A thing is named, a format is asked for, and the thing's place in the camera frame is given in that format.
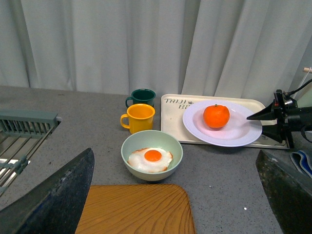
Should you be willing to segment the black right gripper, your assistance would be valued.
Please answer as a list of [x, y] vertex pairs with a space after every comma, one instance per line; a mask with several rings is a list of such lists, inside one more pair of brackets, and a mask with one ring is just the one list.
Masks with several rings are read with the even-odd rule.
[[300, 132], [307, 142], [311, 143], [312, 141], [306, 136], [306, 132], [312, 130], [312, 108], [298, 107], [297, 101], [282, 90], [276, 90], [274, 102], [246, 119], [276, 119], [277, 124], [262, 126], [262, 134], [279, 143], [286, 141], [290, 148], [294, 147], [292, 132]]

